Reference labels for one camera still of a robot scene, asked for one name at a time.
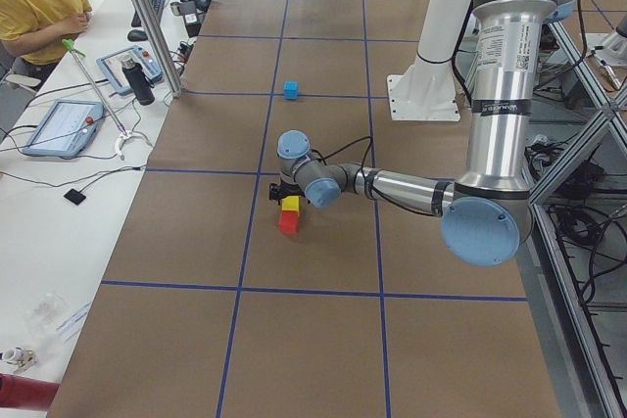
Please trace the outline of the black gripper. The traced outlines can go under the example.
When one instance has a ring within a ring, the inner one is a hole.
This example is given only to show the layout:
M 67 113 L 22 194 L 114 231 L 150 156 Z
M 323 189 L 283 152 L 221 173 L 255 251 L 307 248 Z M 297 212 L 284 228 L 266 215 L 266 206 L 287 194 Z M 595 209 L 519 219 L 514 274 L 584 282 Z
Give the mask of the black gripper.
M 304 190 L 298 185 L 296 180 L 284 174 L 280 175 L 278 196 L 280 201 L 290 196 L 295 196 L 299 198 L 306 197 Z

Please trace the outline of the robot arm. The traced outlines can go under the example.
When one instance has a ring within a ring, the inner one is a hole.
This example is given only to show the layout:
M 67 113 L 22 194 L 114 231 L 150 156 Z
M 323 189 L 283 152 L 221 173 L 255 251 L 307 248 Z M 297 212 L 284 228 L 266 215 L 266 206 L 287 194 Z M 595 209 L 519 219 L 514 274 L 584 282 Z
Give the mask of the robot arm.
M 345 192 L 383 200 L 439 217 L 445 245 L 467 263 L 494 266 L 511 259 L 532 228 L 522 164 L 542 27 L 568 16 L 574 1 L 472 0 L 479 23 L 476 73 L 465 169 L 456 180 L 328 164 L 305 133 L 289 130 L 278 140 L 280 179 L 270 185 L 270 197 L 299 196 L 319 209 Z

